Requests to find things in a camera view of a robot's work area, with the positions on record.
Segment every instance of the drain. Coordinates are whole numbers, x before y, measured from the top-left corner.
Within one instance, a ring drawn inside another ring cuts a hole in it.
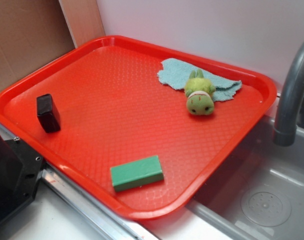
[[[283,224],[291,215],[287,197],[271,187],[251,188],[242,197],[242,210],[252,222],[274,227]]]

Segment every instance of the black block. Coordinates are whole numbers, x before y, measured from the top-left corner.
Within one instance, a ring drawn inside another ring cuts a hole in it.
[[[53,102],[51,94],[38,96],[37,102],[37,118],[47,133],[53,133],[61,130],[60,116]]]
[[[0,136],[0,225],[34,200],[44,163],[23,140]]]

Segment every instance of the red tray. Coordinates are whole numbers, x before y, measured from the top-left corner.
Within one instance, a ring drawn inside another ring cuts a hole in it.
[[[210,116],[186,110],[183,91],[162,85],[176,58],[241,80]],[[36,97],[51,94],[61,131],[46,134]],[[152,219],[183,206],[276,98],[273,82],[239,67],[119,36],[95,39],[0,93],[0,123],[118,214]],[[164,181],[116,193],[110,168],[158,155]]]

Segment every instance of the washcloth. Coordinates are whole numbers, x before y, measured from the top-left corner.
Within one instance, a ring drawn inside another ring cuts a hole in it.
[[[169,58],[162,61],[163,70],[157,73],[160,83],[169,85],[175,90],[183,89],[192,70],[197,70],[196,67],[190,63]],[[203,70],[204,78],[211,80],[216,87],[213,94],[213,101],[227,101],[233,99],[236,91],[242,87],[242,81],[232,81],[221,76],[214,75],[209,71]]]

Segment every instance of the cardboard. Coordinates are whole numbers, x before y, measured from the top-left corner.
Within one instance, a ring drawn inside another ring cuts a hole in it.
[[[72,49],[57,0],[0,0],[0,91]]]

